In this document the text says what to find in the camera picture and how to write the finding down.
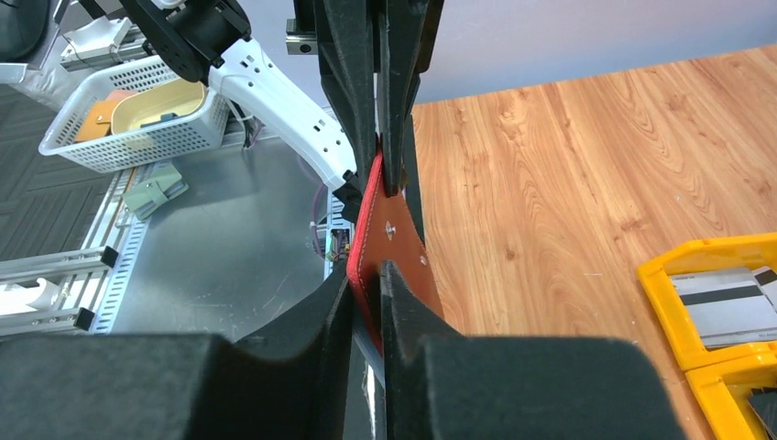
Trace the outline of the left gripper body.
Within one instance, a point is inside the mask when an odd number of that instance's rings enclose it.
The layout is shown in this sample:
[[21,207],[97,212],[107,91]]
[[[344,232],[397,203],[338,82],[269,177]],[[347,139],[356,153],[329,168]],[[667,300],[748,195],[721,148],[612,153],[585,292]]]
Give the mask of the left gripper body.
[[443,1],[295,1],[287,20],[290,55],[316,55],[322,77],[370,80],[427,72]]

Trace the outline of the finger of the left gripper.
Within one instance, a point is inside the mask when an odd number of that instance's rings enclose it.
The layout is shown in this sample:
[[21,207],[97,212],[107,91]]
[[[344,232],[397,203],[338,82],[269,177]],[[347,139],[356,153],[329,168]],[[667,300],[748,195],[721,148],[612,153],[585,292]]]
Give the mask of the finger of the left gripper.
[[386,195],[398,194],[405,129],[431,64],[444,0],[378,1],[377,104]]
[[366,0],[313,3],[323,91],[350,142],[360,187],[377,151],[375,53],[377,7]]

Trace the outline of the red leather card holder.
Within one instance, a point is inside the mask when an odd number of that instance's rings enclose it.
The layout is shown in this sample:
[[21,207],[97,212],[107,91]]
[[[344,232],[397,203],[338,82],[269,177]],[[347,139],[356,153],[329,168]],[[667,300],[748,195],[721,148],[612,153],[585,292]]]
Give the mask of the red leather card holder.
[[379,274],[381,263],[397,264],[411,291],[436,314],[443,315],[431,262],[403,195],[384,188],[383,155],[374,158],[346,261],[346,276],[373,347],[383,353],[380,335]]

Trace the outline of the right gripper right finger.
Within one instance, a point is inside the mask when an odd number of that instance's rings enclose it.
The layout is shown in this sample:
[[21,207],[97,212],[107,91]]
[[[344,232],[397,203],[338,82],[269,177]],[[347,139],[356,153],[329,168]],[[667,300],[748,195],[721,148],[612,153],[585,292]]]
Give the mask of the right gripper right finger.
[[390,439],[682,439],[655,367],[608,337],[465,336],[380,270]]

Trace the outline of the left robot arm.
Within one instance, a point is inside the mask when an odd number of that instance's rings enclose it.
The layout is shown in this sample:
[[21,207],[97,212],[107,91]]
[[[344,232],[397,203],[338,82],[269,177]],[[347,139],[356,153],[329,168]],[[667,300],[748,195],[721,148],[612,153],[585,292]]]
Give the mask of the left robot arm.
[[126,1],[129,18],[176,74],[202,83],[273,129],[354,220],[372,165],[388,196],[402,192],[411,109],[430,66],[440,1],[298,1],[313,38],[324,110],[252,35],[237,1]]

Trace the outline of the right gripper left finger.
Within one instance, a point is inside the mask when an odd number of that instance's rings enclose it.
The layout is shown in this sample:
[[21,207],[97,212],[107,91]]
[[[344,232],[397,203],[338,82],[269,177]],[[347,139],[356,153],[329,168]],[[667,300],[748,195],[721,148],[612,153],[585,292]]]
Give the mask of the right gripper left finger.
[[265,326],[42,335],[1,345],[4,439],[339,439],[353,301],[343,268]]

